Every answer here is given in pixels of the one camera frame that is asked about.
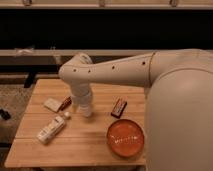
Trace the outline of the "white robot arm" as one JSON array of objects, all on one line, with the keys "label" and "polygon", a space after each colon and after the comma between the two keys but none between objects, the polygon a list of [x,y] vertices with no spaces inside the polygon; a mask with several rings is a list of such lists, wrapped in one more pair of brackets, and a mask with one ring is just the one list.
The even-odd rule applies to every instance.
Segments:
[{"label": "white robot arm", "polygon": [[213,171],[213,53],[155,51],[97,64],[80,53],[59,77],[86,109],[92,83],[142,87],[147,171]]}]

